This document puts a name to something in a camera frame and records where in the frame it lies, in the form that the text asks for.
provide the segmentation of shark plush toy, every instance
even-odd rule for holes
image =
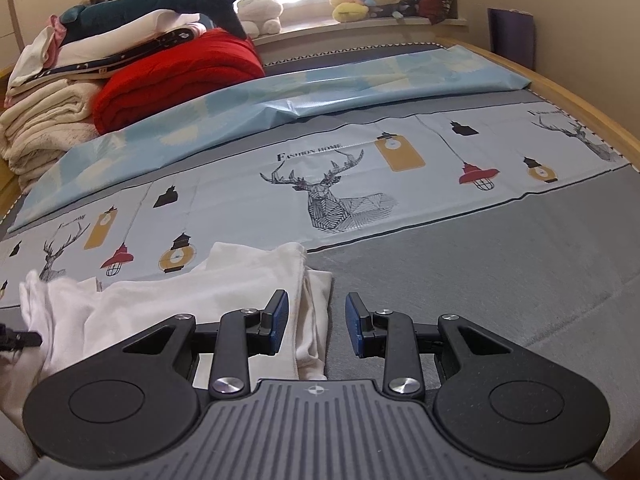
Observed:
[[[236,0],[112,0],[92,6],[76,5],[60,16],[66,27],[62,44],[84,40],[130,23],[157,9],[181,14],[201,13],[218,27],[244,40],[246,34],[234,12]]]

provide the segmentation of deer illustration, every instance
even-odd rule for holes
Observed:
[[[542,117],[538,117],[537,123],[532,123],[540,128],[544,128],[545,130],[549,130],[550,132],[561,132],[565,134],[567,137],[574,137],[575,139],[580,140],[587,148],[589,148],[593,153],[599,156],[602,160],[607,160],[609,162],[617,162],[621,159],[620,155],[618,155],[612,148],[607,146],[606,144],[596,144],[595,142],[587,139],[587,132],[584,130],[584,126],[581,124],[572,123],[572,128],[574,129],[572,132],[569,130],[565,130],[564,128],[558,128],[557,126],[545,124],[542,122]]]
[[[339,173],[356,166],[364,156],[364,150],[360,151],[358,158],[349,153],[335,150],[347,157],[343,166],[331,161],[332,168],[324,174],[318,183],[308,182],[305,177],[298,177],[294,171],[287,178],[278,174],[282,162],[271,173],[271,178],[263,174],[260,176],[270,184],[289,184],[296,191],[308,193],[307,209],[311,218],[311,225],[326,232],[341,232],[358,228],[381,218],[386,218],[391,213],[396,200],[384,193],[375,193],[357,198],[336,198],[330,187],[340,182]]]
[[[52,269],[53,263],[60,256],[62,256],[63,251],[67,247],[69,247],[69,245],[71,245],[73,242],[78,240],[78,238],[81,237],[82,234],[84,234],[84,232],[89,228],[89,224],[87,224],[87,226],[83,228],[80,225],[80,222],[78,221],[78,232],[75,235],[69,235],[69,238],[66,240],[66,242],[63,243],[56,252],[53,252],[53,242],[56,239],[56,234],[58,234],[58,231],[62,226],[63,224],[60,224],[59,227],[56,229],[56,232],[54,233],[53,239],[51,241],[47,241],[44,243],[45,265],[42,268],[42,271],[40,272],[40,279],[43,282],[50,282],[51,280],[58,278],[59,276],[65,275],[66,269],[54,270]]]

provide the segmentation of white teddy bear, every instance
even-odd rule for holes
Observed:
[[[282,5],[276,0],[240,0],[238,18],[247,36],[254,40],[261,34],[278,34],[282,30]]]

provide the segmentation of black circular pad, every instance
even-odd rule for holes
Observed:
[[[95,381],[78,388],[69,399],[69,408],[86,422],[107,424],[135,415],[145,402],[145,394],[126,381]]]
[[[139,462],[171,447],[199,412],[193,387],[170,364],[156,355],[112,352],[38,384],[22,420],[42,454],[100,469]]]
[[[525,349],[467,359],[433,403],[444,433],[462,449],[522,471],[595,455],[609,407],[588,380]]]
[[[511,381],[496,386],[489,394],[498,415],[520,424],[543,424],[560,415],[562,395],[550,386],[533,381]]]

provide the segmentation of red blanket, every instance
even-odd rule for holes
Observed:
[[[214,90],[264,77],[251,40],[221,28],[115,74],[94,102],[95,127],[114,132]]]

